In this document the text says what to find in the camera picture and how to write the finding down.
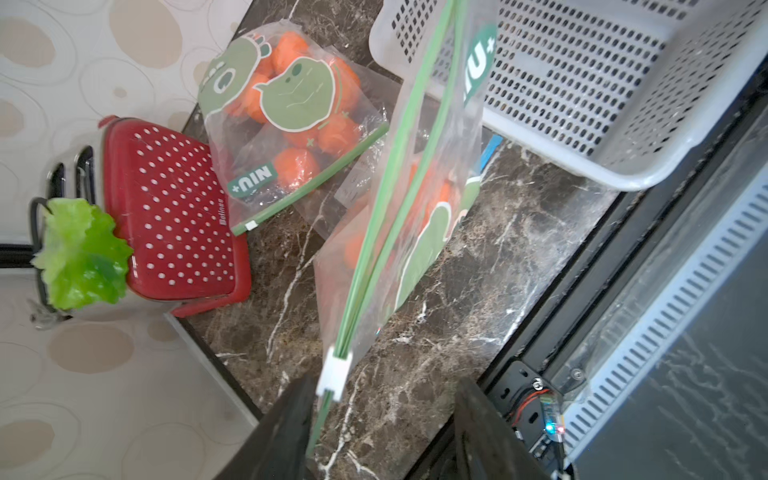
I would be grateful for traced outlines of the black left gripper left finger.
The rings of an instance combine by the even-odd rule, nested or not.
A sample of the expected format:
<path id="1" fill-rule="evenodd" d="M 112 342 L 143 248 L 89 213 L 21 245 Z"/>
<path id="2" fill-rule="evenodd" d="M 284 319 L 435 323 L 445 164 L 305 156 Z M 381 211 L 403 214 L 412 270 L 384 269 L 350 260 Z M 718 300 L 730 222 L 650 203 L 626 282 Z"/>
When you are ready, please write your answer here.
<path id="1" fill-rule="evenodd" d="M 311 374 L 292 381 L 214 479 L 303 479 L 316 383 Z"/>

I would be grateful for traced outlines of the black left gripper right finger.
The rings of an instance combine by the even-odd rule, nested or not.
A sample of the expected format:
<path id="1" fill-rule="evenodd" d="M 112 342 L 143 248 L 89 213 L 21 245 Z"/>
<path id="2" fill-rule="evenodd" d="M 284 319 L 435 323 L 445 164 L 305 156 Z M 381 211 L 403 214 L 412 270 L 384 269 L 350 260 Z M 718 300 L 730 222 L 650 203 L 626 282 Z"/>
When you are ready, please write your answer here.
<path id="1" fill-rule="evenodd" d="M 455 392 L 456 466 L 460 479 L 548 479 L 475 381 Z"/>

